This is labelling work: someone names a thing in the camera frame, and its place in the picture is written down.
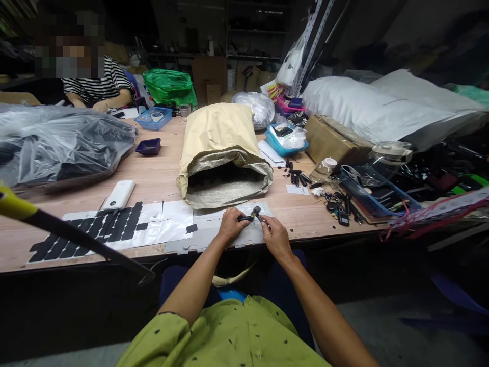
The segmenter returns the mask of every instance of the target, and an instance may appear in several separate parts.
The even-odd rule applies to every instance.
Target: green shirt
[[[297,335],[289,318],[260,296],[227,299],[202,310],[192,327],[156,315],[117,366],[330,366]]]

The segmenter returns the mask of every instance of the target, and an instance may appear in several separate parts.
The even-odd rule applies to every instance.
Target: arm
[[[189,325],[199,317],[212,284],[219,258],[230,240],[235,238],[249,222],[238,222],[244,216],[238,209],[228,208],[222,218],[219,233],[192,265],[158,313],[173,312],[185,318]]]
[[[122,88],[119,95],[114,98],[101,100],[93,105],[93,109],[106,113],[109,108],[124,107],[132,102],[132,93],[129,89]]]
[[[335,367],[378,367],[348,321],[292,253],[287,229],[276,218],[261,217],[270,226],[262,223],[266,246],[292,281],[326,360]]]
[[[83,99],[78,94],[67,93],[66,96],[76,108],[87,108],[87,106],[85,106],[85,104],[83,103]]]

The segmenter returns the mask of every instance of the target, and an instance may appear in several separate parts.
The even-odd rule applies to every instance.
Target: white label
[[[304,186],[296,186],[296,185],[286,185],[287,192],[290,194],[301,194],[301,195],[309,195],[309,190]]]

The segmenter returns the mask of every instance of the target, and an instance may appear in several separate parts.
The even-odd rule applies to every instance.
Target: workbench
[[[181,117],[174,117],[158,132],[143,130],[132,119],[123,120],[139,128],[138,142],[145,139],[161,138],[161,151],[158,156],[142,156],[133,152],[120,162],[115,173],[108,179],[92,186],[79,188],[76,191],[43,195],[29,199],[38,208],[61,218],[66,213],[98,210],[105,198],[109,196],[115,184],[121,180],[134,180],[136,186],[126,206],[134,206],[138,201],[143,204],[182,200],[176,188],[179,173],[179,162],[183,149],[186,122]],[[257,134],[257,141],[265,138],[264,133]],[[309,174],[315,163],[301,152],[294,161],[294,169]],[[274,168],[274,182],[269,191],[250,202],[266,201],[273,215],[289,230],[292,240],[328,238],[344,234],[355,234],[376,231],[383,226],[368,224],[359,225],[353,220],[345,227],[331,216],[323,205],[324,198],[312,193],[309,196],[290,194],[284,179],[283,169]],[[88,255],[69,259],[57,259],[39,263],[28,263],[32,256],[29,252],[33,244],[43,241],[47,233],[27,224],[5,217],[0,218],[0,273],[18,272],[33,269],[46,269],[96,263],[105,261],[98,255]],[[122,252],[132,258],[157,258],[165,253],[165,244],[135,247]]]

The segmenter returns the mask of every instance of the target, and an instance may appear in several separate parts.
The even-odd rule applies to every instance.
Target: blue tray
[[[158,131],[161,130],[172,119],[172,109],[163,107],[152,107],[149,110],[141,113],[134,121],[137,122],[145,130]],[[161,113],[161,118],[158,121],[153,121],[151,114]]]
[[[286,149],[283,146],[281,146],[279,141],[275,137],[275,135],[270,132],[270,129],[274,126],[277,126],[277,125],[280,125],[280,124],[269,125],[265,131],[266,142],[269,144],[269,146],[272,147],[272,149],[275,151],[275,153],[277,153],[281,157],[286,157],[286,156],[291,156],[291,155],[297,154],[300,151],[307,149],[307,147],[309,146],[309,142],[307,140],[301,149]]]
[[[374,217],[385,217],[385,216],[396,216],[402,217],[406,212],[390,212],[387,210],[385,206],[377,201],[372,195],[365,191],[363,187],[361,187],[358,183],[353,181],[348,174],[345,173],[345,170],[341,168],[341,174],[339,175],[341,182],[345,185],[345,187],[350,191],[350,193],[355,196],[359,202],[362,203],[364,207],[366,207]],[[392,191],[394,191],[399,197],[403,199],[409,200],[409,210],[410,212],[417,211],[423,209],[420,203],[414,200],[411,196],[406,194],[399,187],[394,185],[391,182],[387,182],[387,185]]]

